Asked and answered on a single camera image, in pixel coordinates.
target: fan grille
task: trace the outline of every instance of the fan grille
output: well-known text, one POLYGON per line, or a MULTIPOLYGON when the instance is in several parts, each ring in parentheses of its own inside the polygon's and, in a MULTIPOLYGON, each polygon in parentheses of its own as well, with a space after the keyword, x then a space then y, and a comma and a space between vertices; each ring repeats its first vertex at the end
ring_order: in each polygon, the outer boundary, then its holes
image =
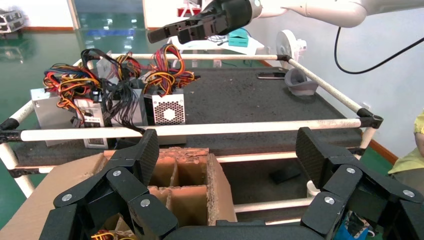
POLYGON ((183 124, 185 122, 184 117, 184 106, 178 101, 159 102, 157 106, 154 107, 154 122, 158 125, 183 124))

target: gray plastic part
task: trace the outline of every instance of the gray plastic part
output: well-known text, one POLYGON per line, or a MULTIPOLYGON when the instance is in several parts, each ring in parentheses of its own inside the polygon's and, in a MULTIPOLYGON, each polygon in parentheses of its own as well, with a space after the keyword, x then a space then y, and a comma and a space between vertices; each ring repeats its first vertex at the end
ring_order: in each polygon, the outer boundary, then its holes
POLYGON ((285 74, 284 81, 290 92, 295 96, 312 96, 319 86, 314 81, 308 81, 306 74, 298 68, 290 69, 285 74))

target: blue object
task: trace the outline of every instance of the blue object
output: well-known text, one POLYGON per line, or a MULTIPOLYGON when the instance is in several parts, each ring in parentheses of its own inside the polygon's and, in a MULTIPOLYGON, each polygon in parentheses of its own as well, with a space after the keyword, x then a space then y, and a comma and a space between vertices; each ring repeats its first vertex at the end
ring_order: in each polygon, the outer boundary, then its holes
POLYGON ((87 36, 96 36, 96 37, 105 37, 105 36, 134 36, 136 31, 134 29, 114 29, 114 30, 104 30, 104 29, 95 29, 88 30, 87 36))
POLYGON ((339 227, 338 232, 336 233, 334 240, 365 240, 368 235, 368 228, 366 228, 358 238, 354 238, 346 229, 346 226, 343 224, 339 227))
POLYGON ((244 29, 237 29, 228 34, 228 45, 233 47, 245 47, 249 45, 248 33, 244 29))

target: yellow clothing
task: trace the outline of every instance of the yellow clothing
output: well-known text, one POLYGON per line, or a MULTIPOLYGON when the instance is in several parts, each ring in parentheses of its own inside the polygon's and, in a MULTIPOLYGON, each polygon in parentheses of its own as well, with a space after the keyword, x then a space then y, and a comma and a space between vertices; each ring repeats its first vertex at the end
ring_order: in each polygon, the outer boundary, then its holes
MULTIPOLYGON (((415 119, 414 133, 424 134, 424 111, 415 119)), ((399 158, 388 174, 424 168, 424 157, 416 147, 408 155, 399 158)))

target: black device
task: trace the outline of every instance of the black device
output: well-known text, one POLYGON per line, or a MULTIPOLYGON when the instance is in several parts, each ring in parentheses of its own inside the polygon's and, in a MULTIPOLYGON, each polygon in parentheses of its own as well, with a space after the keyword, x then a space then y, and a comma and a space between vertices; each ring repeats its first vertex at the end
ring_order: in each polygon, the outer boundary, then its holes
POLYGON ((258 79, 283 80, 286 76, 285 72, 260 72, 256 74, 258 79))
POLYGON ((205 40, 210 36, 227 35, 252 20, 250 0, 214 0, 199 14, 168 24, 147 34, 150 43, 178 36, 181 44, 205 40))
POLYGON ((109 217, 120 213, 144 240, 329 240, 348 210, 383 228, 385 240, 424 240, 424 197, 415 189, 366 168, 349 150, 319 141, 302 127, 296 155, 321 190, 300 225, 266 226, 263 221, 178 228, 177 218, 154 196, 149 183, 159 156, 156 131, 117 150, 103 170, 58 195, 41 240, 89 240, 109 217))

